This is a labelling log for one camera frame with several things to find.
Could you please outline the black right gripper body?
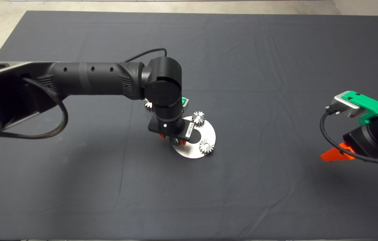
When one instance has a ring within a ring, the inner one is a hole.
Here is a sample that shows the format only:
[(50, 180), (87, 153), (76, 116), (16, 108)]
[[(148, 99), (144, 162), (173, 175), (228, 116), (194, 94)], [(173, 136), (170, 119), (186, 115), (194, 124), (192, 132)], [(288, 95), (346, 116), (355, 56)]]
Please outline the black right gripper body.
[(343, 135), (344, 142), (357, 154), (378, 158), (378, 116)]

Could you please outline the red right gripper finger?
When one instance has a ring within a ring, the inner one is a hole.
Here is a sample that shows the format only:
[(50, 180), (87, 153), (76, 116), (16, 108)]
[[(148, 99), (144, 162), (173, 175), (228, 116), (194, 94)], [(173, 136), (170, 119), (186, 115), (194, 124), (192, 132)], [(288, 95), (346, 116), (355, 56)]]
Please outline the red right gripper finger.
[(320, 155), (320, 158), (324, 162), (334, 162), (334, 161), (344, 161), (344, 160), (354, 160), (355, 157), (348, 155), (337, 148), (332, 148), (327, 152)]

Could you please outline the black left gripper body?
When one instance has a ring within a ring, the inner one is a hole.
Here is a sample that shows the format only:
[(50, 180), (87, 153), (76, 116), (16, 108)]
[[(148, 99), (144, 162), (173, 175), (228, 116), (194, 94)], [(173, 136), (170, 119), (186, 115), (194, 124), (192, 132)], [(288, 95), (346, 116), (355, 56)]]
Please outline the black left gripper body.
[(148, 130), (151, 132), (183, 141), (190, 141), (194, 128), (193, 122), (181, 117), (166, 122), (154, 115), (148, 124)]

